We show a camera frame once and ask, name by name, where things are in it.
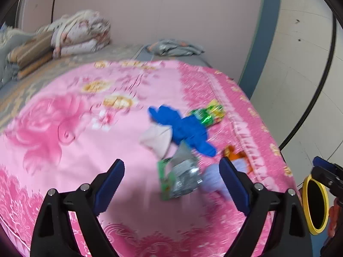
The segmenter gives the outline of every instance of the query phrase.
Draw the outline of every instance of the blue wall trim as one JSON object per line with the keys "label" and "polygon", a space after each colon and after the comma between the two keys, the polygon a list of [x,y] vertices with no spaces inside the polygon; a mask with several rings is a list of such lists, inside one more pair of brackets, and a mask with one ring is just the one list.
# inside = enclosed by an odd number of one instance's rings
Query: blue wall trim
{"label": "blue wall trim", "polygon": [[239,86],[251,98],[265,66],[277,26],[281,0],[264,0],[260,23]]}

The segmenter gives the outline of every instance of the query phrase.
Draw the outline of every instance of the pillow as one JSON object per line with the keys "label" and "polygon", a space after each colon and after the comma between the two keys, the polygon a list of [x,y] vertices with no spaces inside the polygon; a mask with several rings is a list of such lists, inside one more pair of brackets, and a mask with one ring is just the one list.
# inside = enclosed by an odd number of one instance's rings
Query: pillow
{"label": "pillow", "polygon": [[6,57],[8,53],[32,37],[32,34],[25,34],[19,30],[7,30],[0,33],[0,88],[11,80],[14,72],[11,66],[6,68]]}
{"label": "pillow", "polygon": [[25,76],[31,74],[36,69],[40,68],[42,65],[44,65],[46,62],[50,61],[53,58],[53,50],[51,49],[50,52],[46,53],[44,56],[39,58],[34,63],[30,64],[26,68],[22,69],[17,74],[17,79],[20,80],[24,78]]}
{"label": "pillow", "polygon": [[25,44],[13,49],[7,56],[10,63],[17,63],[19,68],[25,68],[29,64],[40,59],[51,50],[50,43],[53,32],[44,32],[36,35]]}

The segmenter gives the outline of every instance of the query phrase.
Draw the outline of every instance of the blue cloth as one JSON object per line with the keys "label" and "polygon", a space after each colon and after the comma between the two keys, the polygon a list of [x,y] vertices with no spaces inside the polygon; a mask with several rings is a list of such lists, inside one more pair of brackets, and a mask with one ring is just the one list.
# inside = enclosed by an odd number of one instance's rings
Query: blue cloth
{"label": "blue cloth", "polygon": [[154,121],[172,126],[172,140],[176,144],[179,145],[182,140],[185,140],[189,147],[196,149],[199,153],[209,157],[216,155],[216,149],[207,142],[206,128],[194,115],[181,118],[179,112],[165,105],[160,106],[158,110],[149,107],[148,111]]}
{"label": "blue cloth", "polygon": [[2,24],[2,26],[0,28],[0,33],[6,31],[6,29],[7,29],[7,25],[6,25],[6,22],[5,22],[4,24]]}

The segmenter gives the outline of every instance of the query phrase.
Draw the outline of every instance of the pink rose print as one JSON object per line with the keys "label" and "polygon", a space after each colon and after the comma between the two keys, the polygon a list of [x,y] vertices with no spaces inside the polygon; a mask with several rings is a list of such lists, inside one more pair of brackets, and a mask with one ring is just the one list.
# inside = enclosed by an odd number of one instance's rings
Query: pink rose print
{"label": "pink rose print", "polygon": [[15,146],[27,149],[23,167],[33,175],[44,166],[57,166],[61,145],[76,140],[90,122],[90,106],[81,95],[43,97],[15,118],[5,135]]}

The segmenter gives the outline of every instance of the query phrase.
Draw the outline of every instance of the floral quilt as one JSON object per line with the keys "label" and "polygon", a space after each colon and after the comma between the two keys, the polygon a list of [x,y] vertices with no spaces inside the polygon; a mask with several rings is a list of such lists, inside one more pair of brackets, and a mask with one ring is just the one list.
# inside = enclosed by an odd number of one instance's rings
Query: floral quilt
{"label": "floral quilt", "polygon": [[[153,152],[139,143],[150,126],[148,107],[162,104],[186,115],[216,99],[224,119],[209,128],[218,163],[228,144],[249,158],[248,176],[268,189],[296,188],[292,173],[258,113],[225,74],[179,61],[98,61],[56,78],[37,93],[0,135],[0,223],[24,255],[46,192],[75,190],[117,159],[125,176],[98,217],[120,256],[222,256],[245,217],[232,201],[199,190],[162,201]],[[170,155],[176,150],[172,147]],[[90,256],[71,213],[81,253]],[[254,255],[268,238],[268,215]]]}

